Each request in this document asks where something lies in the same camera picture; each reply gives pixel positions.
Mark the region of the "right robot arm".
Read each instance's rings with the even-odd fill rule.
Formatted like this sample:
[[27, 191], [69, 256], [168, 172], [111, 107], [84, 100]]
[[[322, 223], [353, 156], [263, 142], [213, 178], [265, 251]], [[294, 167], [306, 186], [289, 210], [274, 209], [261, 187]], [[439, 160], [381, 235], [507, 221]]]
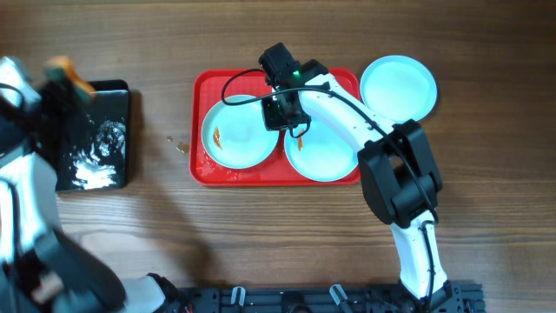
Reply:
[[315, 60], [261, 58], [259, 64], [276, 92], [273, 109], [281, 120], [292, 113], [314, 117], [356, 152], [365, 201], [393, 233], [401, 284], [413, 298], [432, 300], [447, 274], [434, 236], [441, 180], [424, 130], [414, 120], [378, 117]]

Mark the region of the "orange green sponge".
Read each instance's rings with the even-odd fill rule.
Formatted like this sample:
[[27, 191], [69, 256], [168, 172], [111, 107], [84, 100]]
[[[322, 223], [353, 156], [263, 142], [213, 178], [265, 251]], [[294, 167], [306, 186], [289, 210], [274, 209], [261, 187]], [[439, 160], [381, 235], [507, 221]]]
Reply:
[[76, 73], [75, 66], [69, 57], [52, 57], [45, 63], [43, 70], [44, 75], [50, 81], [67, 83], [70, 92], [81, 103], [89, 103], [95, 97], [96, 90]]

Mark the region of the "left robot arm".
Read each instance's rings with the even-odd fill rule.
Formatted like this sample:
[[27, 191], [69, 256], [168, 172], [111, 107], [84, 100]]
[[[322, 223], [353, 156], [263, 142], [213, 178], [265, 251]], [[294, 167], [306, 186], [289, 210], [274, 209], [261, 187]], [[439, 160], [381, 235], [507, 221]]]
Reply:
[[165, 277], [121, 280], [63, 232], [56, 193], [127, 182], [130, 94], [122, 80], [78, 97], [67, 83], [1, 86], [1, 309], [177, 312]]

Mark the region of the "light blue plate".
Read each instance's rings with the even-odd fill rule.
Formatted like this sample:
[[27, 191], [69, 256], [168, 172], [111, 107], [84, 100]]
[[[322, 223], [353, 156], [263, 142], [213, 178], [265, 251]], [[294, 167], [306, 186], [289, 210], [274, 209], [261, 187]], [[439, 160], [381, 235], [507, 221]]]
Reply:
[[284, 151], [292, 167], [316, 182], [334, 182], [346, 178], [357, 167], [351, 147], [326, 124], [313, 119], [300, 138], [285, 133]]
[[434, 109], [438, 87], [431, 71], [419, 61], [391, 55], [373, 61], [360, 80], [363, 103], [397, 123], [420, 121]]
[[274, 151], [280, 132], [267, 130], [261, 101], [237, 106], [216, 103], [204, 117], [202, 146], [223, 167], [241, 170], [256, 166]]

